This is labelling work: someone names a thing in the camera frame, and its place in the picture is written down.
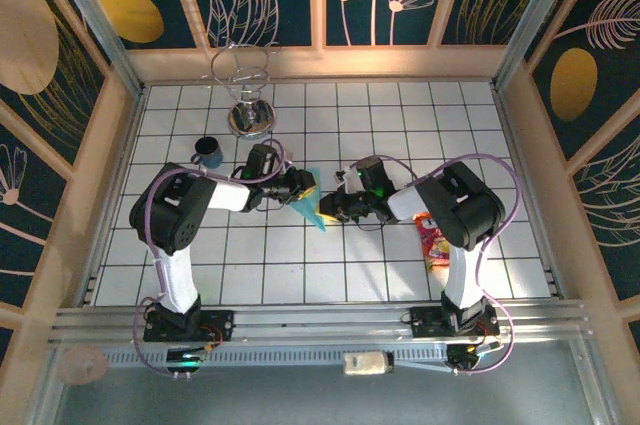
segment blue mug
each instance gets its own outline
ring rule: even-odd
[[[220,144],[213,137],[202,137],[196,142],[196,153],[191,157],[191,163],[205,168],[218,168],[222,163]]]

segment tiled surface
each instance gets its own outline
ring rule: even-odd
[[[265,87],[278,124],[274,137],[299,167],[315,168],[324,192],[335,190],[335,171],[372,153],[402,158],[418,175],[463,153],[509,158],[486,83],[309,83]],[[158,293],[150,255],[129,227],[137,196],[166,161],[189,162],[195,141],[213,134],[229,174],[254,142],[238,141],[226,127],[233,100],[220,87],[154,87],[132,154],[113,230],[92,303],[133,305]],[[493,162],[469,162],[503,200],[515,201],[510,177]],[[410,177],[386,170],[396,187]],[[375,218],[305,226],[290,207],[263,203],[249,214],[207,211],[191,246],[193,277],[205,305],[317,304],[439,300],[447,270],[427,274],[413,224],[375,230]],[[498,298],[547,297],[547,274],[524,208],[516,223],[487,251],[481,281]]]

